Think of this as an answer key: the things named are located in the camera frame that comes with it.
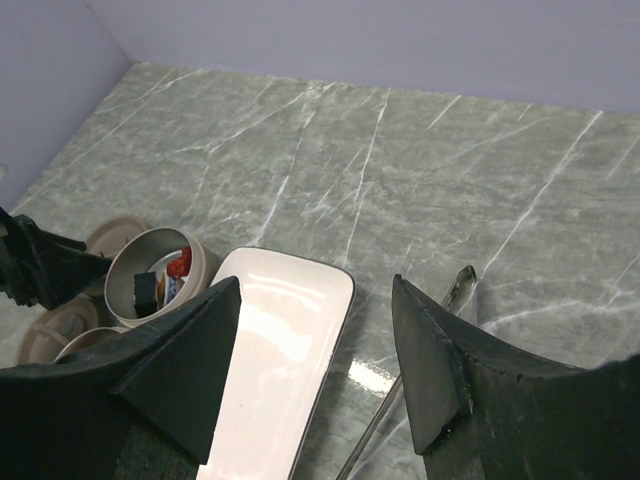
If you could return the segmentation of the brown tin lid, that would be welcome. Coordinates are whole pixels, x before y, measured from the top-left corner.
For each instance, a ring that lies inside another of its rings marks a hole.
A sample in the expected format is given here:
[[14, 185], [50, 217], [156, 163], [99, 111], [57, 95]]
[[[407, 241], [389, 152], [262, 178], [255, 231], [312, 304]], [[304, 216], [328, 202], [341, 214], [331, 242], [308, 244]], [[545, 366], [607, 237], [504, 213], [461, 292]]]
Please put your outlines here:
[[135, 237], [148, 231], [150, 225], [132, 215], [121, 215], [102, 223], [86, 240], [87, 252], [114, 258]]
[[15, 364], [51, 363], [79, 335], [113, 324], [112, 317], [102, 303], [79, 296], [36, 317], [18, 347]]

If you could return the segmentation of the metal tongs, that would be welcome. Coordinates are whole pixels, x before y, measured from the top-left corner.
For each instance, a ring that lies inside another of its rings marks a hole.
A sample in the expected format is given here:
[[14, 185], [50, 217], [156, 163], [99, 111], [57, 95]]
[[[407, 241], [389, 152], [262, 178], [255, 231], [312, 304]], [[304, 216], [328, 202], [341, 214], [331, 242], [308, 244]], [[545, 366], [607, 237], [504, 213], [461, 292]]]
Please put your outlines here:
[[[441, 306], [448, 312], [459, 314], [463, 308], [471, 301], [478, 283], [477, 273], [472, 265], [466, 265], [455, 276], [453, 283], [449, 287]], [[402, 387], [402, 376], [398, 375], [392, 384], [384, 400], [377, 409], [375, 415], [367, 425], [366, 430], [347, 457], [336, 478], [338, 480], [348, 479], [356, 462], [361, 457], [374, 433], [385, 419], [387, 413], [393, 406], [398, 393]]]

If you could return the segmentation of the sushi roll piece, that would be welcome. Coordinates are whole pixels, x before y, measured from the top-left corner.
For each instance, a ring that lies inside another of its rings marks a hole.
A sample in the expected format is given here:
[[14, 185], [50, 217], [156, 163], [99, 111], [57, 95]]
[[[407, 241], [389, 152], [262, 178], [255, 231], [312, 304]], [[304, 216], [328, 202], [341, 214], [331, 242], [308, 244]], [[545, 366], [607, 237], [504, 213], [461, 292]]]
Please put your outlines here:
[[138, 318], [154, 314], [158, 309], [157, 278], [153, 272], [134, 275], [134, 309]]

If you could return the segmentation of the red sausage piece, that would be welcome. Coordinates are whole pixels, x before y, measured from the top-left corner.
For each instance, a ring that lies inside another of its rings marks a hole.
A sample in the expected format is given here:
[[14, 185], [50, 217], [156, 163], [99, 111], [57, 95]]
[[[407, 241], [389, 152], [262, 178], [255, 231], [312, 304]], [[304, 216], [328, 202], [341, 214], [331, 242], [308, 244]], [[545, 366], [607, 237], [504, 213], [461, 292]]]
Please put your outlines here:
[[187, 277], [191, 270], [192, 250], [190, 247], [181, 249], [180, 256], [170, 261], [166, 266], [166, 273], [173, 278]]

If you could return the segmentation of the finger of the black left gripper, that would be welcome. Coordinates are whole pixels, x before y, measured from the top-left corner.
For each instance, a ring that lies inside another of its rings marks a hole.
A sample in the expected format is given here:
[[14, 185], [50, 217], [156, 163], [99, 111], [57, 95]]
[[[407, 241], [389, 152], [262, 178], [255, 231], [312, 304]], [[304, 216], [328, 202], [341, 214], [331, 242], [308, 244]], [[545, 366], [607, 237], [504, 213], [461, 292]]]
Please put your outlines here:
[[104, 277], [111, 263], [81, 241], [1, 211], [1, 292], [18, 306], [54, 310]]

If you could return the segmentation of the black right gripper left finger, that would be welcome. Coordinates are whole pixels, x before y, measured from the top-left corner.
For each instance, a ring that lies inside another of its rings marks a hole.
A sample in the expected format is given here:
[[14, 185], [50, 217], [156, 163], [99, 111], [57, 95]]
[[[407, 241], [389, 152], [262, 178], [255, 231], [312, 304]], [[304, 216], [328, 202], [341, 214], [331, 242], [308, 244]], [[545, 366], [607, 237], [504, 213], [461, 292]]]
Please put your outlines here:
[[228, 277], [56, 363], [3, 369], [2, 477], [193, 478], [209, 458], [240, 307]]

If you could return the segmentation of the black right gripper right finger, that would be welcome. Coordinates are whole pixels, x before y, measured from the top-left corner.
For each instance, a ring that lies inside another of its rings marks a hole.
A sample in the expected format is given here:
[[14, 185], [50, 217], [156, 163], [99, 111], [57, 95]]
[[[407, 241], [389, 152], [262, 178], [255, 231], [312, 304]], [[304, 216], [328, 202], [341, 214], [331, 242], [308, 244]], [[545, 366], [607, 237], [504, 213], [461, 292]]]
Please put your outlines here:
[[582, 369], [517, 348], [401, 276], [395, 347], [431, 479], [635, 479], [639, 359]]

